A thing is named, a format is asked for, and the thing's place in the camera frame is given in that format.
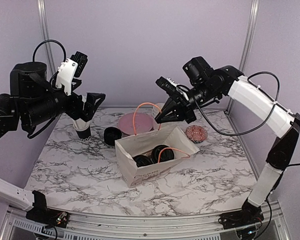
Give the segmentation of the black cup lid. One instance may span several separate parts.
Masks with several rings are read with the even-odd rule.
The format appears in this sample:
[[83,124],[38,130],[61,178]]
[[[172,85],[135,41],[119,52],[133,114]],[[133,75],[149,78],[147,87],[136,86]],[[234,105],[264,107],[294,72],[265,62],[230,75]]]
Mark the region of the black cup lid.
[[174,159],[174,152],[172,149],[166,149],[164,150],[161,155],[160,155],[160,158],[159,158],[159,154],[160,152],[167,148],[168,146],[167,145],[157,145],[151,152],[151,159],[153,161],[154,164],[158,163],[158,160],[160,160],[160,162],[166,162],[166,161],[169,161],[169,160],[173,160]]
[[138,168],[145,167],[153,164],[153,161],[151,158],[149,158],[146,155],[136,155],[133,157],[133,160],[135,161]]

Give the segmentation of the paper takeout bag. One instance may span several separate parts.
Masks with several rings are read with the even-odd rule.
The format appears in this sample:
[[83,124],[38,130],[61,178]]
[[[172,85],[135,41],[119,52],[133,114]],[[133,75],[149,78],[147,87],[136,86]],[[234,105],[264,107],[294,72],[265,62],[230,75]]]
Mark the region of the paper takeout bag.
[[133,113],[133,134],[115,141],[118,167],[128,187],[161,174],[191,158],[199,148],[190,141],[177,125],[138,133],[135,118],[140,104]]

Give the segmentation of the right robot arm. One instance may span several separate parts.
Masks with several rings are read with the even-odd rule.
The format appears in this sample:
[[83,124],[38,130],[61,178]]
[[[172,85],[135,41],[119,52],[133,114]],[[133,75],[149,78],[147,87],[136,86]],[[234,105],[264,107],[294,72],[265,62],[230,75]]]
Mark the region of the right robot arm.
[[268,125],[276,135],[257,183],[237,214],[242,224],[248,224],[257,216],[257,210],[290,165],[299,137],[300,115],[280,105],[277,97],[272,98],[231,65],[213,69],[203,57],[198,56],[182,69],[190,80],[191,89],[164,77],[156,80],[156,84],[169,96],[161,113],[155,117],[158,124],[176,121],[191,123],[196,120],[195,109],[202,111],[205,106],[228,96],[262,120],[260,125],[241,135],[249,134],[263,125]]

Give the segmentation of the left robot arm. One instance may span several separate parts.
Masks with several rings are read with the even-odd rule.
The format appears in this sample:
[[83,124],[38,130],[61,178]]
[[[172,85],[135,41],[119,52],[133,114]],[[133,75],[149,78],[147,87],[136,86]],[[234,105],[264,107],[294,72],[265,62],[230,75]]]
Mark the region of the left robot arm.
[[56,72],[56,83],[51,84],[46,80],[45,63],[15,65],[10,73],[10,94],[0,94],[0,138],[21,125],[33,139],[63,113],[75,121],[90,121],[106,95],[74,93],[82,83],[75,78],[80,70],[77,62],[65,59]]

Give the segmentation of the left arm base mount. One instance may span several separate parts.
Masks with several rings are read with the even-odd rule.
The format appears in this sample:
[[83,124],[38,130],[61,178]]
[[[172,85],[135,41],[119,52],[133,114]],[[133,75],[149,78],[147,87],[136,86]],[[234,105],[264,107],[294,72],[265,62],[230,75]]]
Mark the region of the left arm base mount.
[[34,195],[33,208],[26,213],[26,219],[52,227],[66,228],[69,213],[63,210],[55,210],[47,207],[46,196],[37,191],[32,191]]

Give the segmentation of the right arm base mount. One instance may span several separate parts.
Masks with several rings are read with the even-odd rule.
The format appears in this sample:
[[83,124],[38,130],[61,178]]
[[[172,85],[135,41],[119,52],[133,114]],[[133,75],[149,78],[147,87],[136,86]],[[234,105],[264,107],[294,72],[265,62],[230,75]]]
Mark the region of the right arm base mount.
[[240,210],[222,213],[218,222],[227,230],[258,222],[261,223],[263,220],[264,216],[261,207],[255,207],[246,200]]

